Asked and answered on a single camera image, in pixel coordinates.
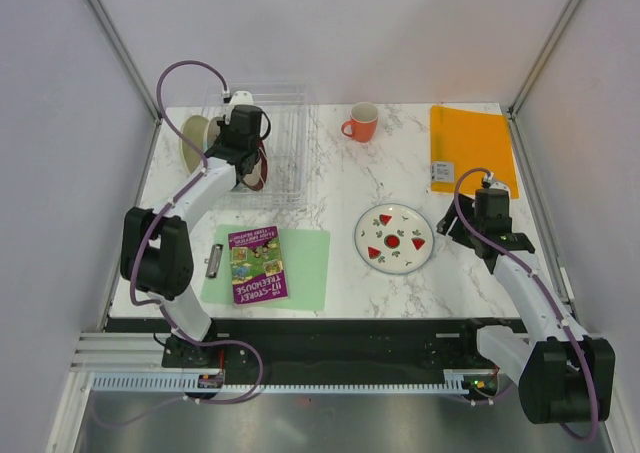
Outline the dark red rimmed plate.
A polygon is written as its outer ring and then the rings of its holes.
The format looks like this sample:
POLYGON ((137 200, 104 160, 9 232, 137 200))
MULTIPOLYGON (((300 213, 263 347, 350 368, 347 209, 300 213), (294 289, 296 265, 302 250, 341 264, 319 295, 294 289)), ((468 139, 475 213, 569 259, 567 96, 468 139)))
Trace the dark red rimmed plate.
POLYGON ((268 178, 268 160, 266 149, 262 141, 258 144, 257 162, 252 171, 245 175, 241 183, 252 191, 260 191, 264 188, 268 178))

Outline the watermelon pattern plate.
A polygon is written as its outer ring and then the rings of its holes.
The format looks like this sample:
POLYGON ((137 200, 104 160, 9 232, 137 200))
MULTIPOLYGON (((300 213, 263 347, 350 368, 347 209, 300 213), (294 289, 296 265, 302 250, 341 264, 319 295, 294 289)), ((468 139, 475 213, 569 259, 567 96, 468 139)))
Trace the watermelon pattern plate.
POLYGON ((405 275, 421 268, 431 257, 434 233, 426 218, 397 203, 377 205, 359 218, 354 244, 373 269, 405 275))

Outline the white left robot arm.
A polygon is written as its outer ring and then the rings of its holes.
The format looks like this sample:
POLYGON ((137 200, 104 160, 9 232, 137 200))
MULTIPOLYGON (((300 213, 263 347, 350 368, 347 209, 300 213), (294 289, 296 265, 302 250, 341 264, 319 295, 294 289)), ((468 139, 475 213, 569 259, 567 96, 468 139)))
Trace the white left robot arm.
POLYGON ((159 206, 133 207, 126 213, 120 254, 120 274, 129 282, 131 303, 157 306, 173 334, 186 340, 185 355, 198 366, 215 362, 220 344, 208 335, 212 320, 191 286, 190 233, 237 185, 264 187, 268 172, 264 141, 271 132, 267 114, 250 104, 229 106, 214 119, 214 126, 217 136, 207 151, 178 134, 200 156, 198 167, 159 206))

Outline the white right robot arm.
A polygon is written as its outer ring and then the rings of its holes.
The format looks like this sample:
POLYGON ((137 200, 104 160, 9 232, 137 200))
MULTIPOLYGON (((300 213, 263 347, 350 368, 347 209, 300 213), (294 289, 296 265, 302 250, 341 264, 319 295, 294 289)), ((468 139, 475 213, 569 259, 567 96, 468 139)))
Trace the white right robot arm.
POLYGON ((536 250, 512 230, 509 194, 480 188, 457 195, 436 230, 472 249, 508 293, 528 337, 500 325, 481 327, 458 341, 467 365, 487 360, 516 384, 534 424, 605 421, 611 407, 615 353, 571 315, 540 271, 536 250))

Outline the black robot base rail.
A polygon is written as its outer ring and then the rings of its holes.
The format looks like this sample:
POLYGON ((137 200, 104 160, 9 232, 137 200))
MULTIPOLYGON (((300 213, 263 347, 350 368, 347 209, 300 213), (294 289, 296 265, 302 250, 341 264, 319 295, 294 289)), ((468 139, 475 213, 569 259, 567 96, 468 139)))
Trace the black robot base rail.
POLYGON ((436 383, 447 369, 492 369, 476 349, 478 329, 490 325, 525 331, 519 320, 489 318, 217 320, 208 340, 231 345, 195 347, 171 336, 162 364, 223 367, 241 384, 436 383))

